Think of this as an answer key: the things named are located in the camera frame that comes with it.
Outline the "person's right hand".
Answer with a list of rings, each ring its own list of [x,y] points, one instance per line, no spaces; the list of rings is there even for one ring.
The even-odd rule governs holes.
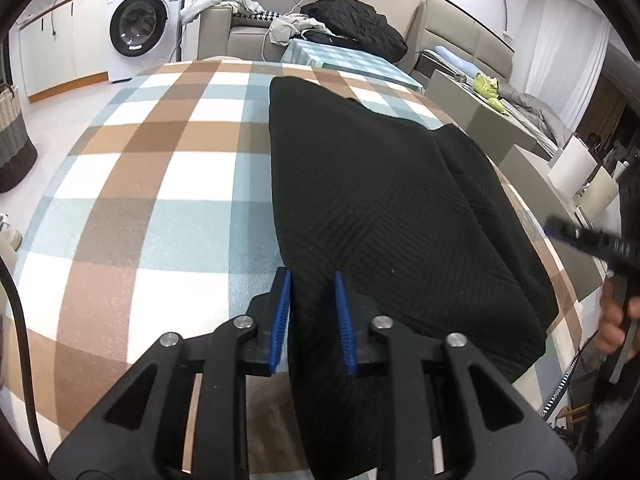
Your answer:
[[[615,353],[625,342],[625,331],[622,329],[624,319],[623,307],[614,299],[615,286],[609,278],[604,281],[600,295],[600,320],[596,336],[597,348],[607,356]],[[628,304],[628,315],[639,321],[639,296],[631,298]],[[634,343],[629,351],[627,361],[639,352],[639,332],[634,337]]]

